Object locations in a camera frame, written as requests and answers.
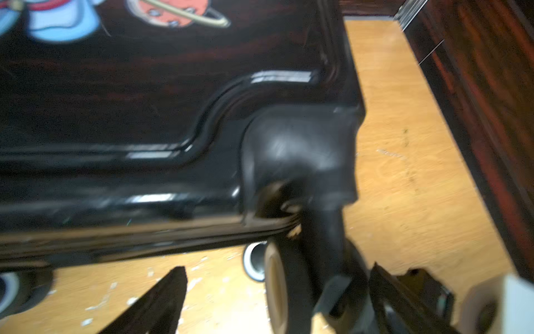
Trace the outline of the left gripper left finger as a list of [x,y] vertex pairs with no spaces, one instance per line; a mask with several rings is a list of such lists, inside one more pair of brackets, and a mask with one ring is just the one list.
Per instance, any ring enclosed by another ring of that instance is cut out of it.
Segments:
[[187,285],[186,269],[173,268],[100,333],[175,333]]

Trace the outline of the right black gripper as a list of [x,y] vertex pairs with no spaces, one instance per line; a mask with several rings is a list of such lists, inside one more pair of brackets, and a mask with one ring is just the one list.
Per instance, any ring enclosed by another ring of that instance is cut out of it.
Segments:
[[409,269],[405,274],[396,278],[439,318],[444,321],[451,321],[455,296],[449,288],[434,279],[428,271],[423,268]]

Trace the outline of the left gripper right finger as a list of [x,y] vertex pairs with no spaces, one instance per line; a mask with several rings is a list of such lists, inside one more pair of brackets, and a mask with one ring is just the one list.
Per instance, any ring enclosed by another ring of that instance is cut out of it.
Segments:
[[384,267],[375,263],[369,279],[380,333],[457,333]]

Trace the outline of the black white space suitcase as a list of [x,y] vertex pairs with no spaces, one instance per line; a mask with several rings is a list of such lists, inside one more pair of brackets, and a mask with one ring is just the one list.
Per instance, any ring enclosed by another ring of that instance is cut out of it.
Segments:
[[257,242],[275,333],[372,333],[337,1],[3,1],[1,317],[62,267]]

